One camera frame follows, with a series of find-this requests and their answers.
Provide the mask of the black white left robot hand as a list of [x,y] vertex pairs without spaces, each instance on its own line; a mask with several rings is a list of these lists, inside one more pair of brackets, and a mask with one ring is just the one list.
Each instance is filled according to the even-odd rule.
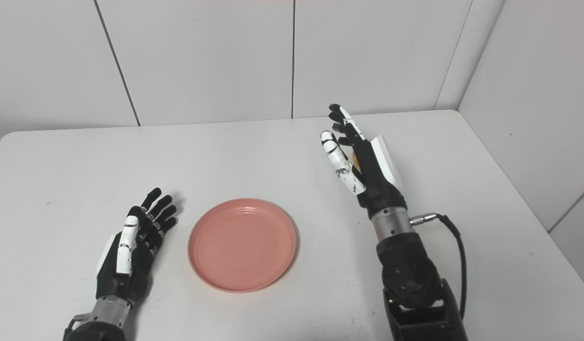
[[177,210],[173,197],[164,195],[161,188],[153,188],[140,205],[131,207],[99,266],[97,300],[116,296],[134,305],[147,296],[155,258],[178,222]]

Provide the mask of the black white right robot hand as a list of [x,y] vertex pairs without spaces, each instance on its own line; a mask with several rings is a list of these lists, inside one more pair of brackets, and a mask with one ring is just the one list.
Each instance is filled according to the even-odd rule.
[[355,120],[339,104],[329,105],[332,129],[321,133],[321,143],[334,171],[357,197],[369,218],[387,208],[407,209],[406,199],[385,158],[382,144],[367,139]]

